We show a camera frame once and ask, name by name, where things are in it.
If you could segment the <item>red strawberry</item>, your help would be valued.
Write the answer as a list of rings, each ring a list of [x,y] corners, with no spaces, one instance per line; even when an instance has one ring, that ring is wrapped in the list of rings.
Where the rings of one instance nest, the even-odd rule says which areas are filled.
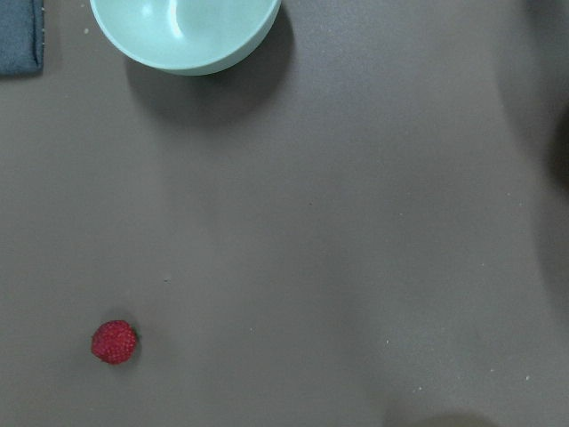
[[[138,335],[125,320],[111,320],[99,326],[92,336],[91,353],[109,365],[128,361],[136,351]]]

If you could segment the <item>mint green bowl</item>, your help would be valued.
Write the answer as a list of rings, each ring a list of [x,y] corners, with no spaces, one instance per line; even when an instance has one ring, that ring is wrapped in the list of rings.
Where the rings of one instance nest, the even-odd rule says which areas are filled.
[[[206,76],[249,56],[271,30],[279,1],[90,2],[109,42],[126,57],[180,76]]]

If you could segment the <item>grey folded cloth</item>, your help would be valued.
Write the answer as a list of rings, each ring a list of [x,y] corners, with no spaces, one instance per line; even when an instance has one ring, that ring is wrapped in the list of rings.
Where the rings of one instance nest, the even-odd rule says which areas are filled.
[[[1,1],[1,75],[23,76],[44,68],[44,2]]]

